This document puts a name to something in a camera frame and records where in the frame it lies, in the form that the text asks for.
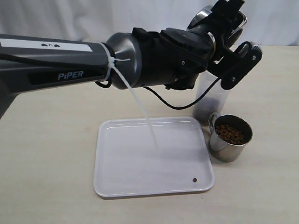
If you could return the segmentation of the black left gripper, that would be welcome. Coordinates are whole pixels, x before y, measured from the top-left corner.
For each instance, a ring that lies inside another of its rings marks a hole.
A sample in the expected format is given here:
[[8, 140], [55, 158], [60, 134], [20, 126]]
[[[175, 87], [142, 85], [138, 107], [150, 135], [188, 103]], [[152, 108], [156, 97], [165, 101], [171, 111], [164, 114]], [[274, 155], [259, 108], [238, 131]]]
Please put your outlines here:
[[[242, 0], [219, 0], [206, 19], [233, 20]], [[202, 24], [189, 31], [166, 28], [159, 32], [134, 28], [141, 51], [141, 73], [134, 87], [164, 85], [166, 89], [192, 89], [200, 73], [208, 71], [225, 90], [234, 88], [262, 59], [262, 49], [243, 42], [235, 50], [225, 46], [220, 28]]]

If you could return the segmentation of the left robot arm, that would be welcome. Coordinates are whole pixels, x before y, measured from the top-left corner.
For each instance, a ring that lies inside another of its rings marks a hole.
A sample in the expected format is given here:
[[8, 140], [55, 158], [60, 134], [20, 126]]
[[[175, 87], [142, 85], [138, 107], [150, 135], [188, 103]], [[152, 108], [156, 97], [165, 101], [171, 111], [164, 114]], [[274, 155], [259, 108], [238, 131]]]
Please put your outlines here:
[[247, 17], [242, 0], [219, 0], [200, 10], [187, 29], [133, 28], [106, 42], [0, 36], [0, 113], [26, 92], [94, 82], [102, 88], [192, 89], [208, 71], [225, 90], [234, 88], [262, 59], [254, 42], [231, 46]]

